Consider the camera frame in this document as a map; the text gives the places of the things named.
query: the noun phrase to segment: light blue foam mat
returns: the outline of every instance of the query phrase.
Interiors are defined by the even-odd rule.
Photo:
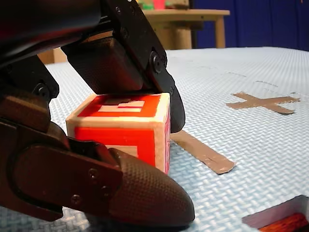
[[[217,175],[171,143],[169,175],[188,192],[196,211],[195,222],[185,231],[257,231],[242,218],[309,196],[309,53],[271,47],[167,53],[168,71],[186,111],[184,130],[236,162],[231,172]],[[50,104],[52,121],[66,131],[65,118],[92,90],[68,63],[47,68],[60,86]],[[232,96],[241,91],[258,98],[291,96],[300,102],[280,105],[295,110],[291,115],[263,107],[227,107],[244,101]],[[67,208],[56,222],[0,208],[2,232],[95,230],[121,231],[111,225],[91,226],[83,213]]]

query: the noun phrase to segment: orange object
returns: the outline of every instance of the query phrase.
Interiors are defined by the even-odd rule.
[[[271,225],[260,229],[262,232],[295,232],[296,230],[308,225],[308,221],[303,214],[297,213],[276,221]]]
[[[165,0],[154,0],[154,9],[155,10],[165,9]]]
[[[170,96],[91,95],[66,120],[68,136],[96,141],[169,171]]]

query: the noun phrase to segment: toy block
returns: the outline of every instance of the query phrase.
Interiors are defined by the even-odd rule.
[[[66,119],[68,136],[96,141],[169,171],[170,95],[91,95]]]

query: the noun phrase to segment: green object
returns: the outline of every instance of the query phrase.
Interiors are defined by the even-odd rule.
[[[153,10],[154,5],[153,4],[143,4],[143,9],[145,10]]]

